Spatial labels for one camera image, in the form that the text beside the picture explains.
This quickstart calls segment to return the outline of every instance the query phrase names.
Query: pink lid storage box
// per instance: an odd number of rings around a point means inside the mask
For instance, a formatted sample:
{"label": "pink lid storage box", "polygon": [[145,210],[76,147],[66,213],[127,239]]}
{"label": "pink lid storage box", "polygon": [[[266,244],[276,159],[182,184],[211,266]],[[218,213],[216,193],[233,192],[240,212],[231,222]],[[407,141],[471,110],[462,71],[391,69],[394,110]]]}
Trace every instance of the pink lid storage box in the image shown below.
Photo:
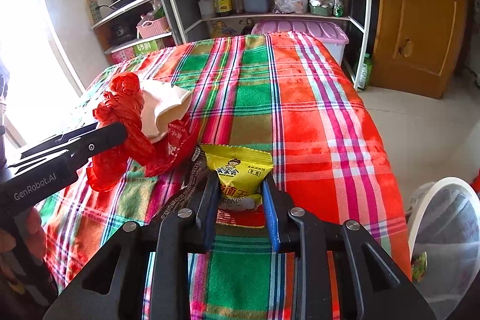
{"label": "pink lid storage box", "polygon": [[251,34],[267,34],[282,31],[298,31],[315,37],[325,45],[338,64],[342,63],[345,45],[349,43],[349,38],[337,24],[303,19],[260,21],[255,24]]}

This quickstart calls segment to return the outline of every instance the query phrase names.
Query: metal screw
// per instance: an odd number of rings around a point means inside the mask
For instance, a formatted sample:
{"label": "metal screw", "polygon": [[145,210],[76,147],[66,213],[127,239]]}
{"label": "metal screw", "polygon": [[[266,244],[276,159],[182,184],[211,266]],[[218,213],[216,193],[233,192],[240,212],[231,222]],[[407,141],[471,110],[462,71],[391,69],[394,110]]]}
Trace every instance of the metal screw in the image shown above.
{"label": "metal screw", "polygon": [[185,219],[185,218],[191,216],[192,211],[191,211],[191,209],[183,208],[183,209],[180,209],[180,210],[178,211],[178,213],[179,213],[179,214],[178,214],[179,217],[182,217],[182,219]]}
{"label": "metal screw", "polygon": [[126,223],[124,223],[123,225],[123,230],[125,232],[131,232],[131,231],[134,231],[137,227],[137,224],[135,221],[127,221]]}
{"label": "metal screw", "polygon": [[348,220],[346,222],[346,227],[350,229],[350,231],[358,231],[360,228],[360,224],[355,220]]}
{"label": "metal screw", "polygon": [[290,209],[290,213],[292,214],[292,216],[301,217],[305,214],[305,210],[296,206]]}

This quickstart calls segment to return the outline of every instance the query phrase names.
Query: yellow food package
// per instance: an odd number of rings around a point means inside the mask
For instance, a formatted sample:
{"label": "yellow food package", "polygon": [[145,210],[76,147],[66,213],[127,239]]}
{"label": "yellow food package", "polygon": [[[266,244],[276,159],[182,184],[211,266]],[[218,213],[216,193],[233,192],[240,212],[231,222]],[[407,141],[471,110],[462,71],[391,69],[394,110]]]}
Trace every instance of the yellow food package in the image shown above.
{"label": "yellow food package", "polygon": [[272,171],[273,159],[268,152],[231,145],[202,144],[207,166],[220,180],[223,199],[220,209],[248,210],[260,205],[259,185]]}

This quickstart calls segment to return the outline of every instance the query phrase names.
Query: power strip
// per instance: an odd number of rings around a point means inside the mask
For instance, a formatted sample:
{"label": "power strip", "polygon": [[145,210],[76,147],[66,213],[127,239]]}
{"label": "power strip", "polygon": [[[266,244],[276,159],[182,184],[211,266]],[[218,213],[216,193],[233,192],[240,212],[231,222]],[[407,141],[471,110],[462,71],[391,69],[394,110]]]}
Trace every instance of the power strip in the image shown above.
{"label": "power strip", "polygon": [[90,22],[92,23],[92,25],[94,25],[102,19],[102,15],[100,14],[100,9],[98,7],[98,1],[87,0],[86,2]]}

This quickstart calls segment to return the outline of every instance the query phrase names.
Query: pink plastic basket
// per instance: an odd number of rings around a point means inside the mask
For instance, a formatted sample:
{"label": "pink plastic basket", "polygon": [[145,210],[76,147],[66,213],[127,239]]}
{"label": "pink plastic basket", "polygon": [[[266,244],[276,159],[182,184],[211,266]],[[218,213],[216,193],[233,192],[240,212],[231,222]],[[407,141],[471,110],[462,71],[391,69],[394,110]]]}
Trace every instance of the pink plastic basket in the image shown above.
{"label": "pink plastic basket", "polygon": [[145,21],[143,24],[139,23],[137,25],[137,30],[138,33],[142,35],[142,38],[147,39],[149,37],[167,33],[170,30],[170,26],[166,16],[164,16],[154,21]]}

